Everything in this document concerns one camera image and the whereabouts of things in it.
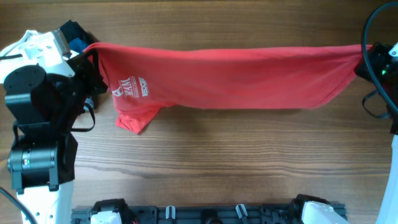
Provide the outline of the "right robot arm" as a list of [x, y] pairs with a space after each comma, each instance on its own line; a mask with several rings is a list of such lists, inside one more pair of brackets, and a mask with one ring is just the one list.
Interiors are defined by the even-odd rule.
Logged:
[[[397, 46], [391, 46], [376, 42], [368, 50], [368, 59], [375, 76], [381, 84], [381, 89], [375, 89], [362, 99], [362, 105], [373, 96], [381, 96], [381, 91], [397, 106]], [[383, 114], [374, 114], [365, 109], [374, 118], [389, 118], [392, 121], [391, 134], [391, 166], [387, 178], [387, 184], [377, 215], [378, 224], [397, 223], [397, 112], [391, 106], [386, 106]]]

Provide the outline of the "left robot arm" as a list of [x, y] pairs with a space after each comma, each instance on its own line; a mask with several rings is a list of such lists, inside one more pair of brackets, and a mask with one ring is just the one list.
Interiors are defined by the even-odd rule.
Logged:
[[1, 51], [5, 104], [15, 117], [7, 159], [24, 223], [70, 223], [79, 115], [107, 90], [94, 50], [69, 48], [60, 30], [28, 30]]

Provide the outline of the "red printed t-shirt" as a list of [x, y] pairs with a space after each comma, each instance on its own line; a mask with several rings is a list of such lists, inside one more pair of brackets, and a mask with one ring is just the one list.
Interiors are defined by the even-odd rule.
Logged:
[[313, 109], [355, 78], [359, 45], [162, 50], [97, 42], [120, 128], [140, 133], [162, 108]]

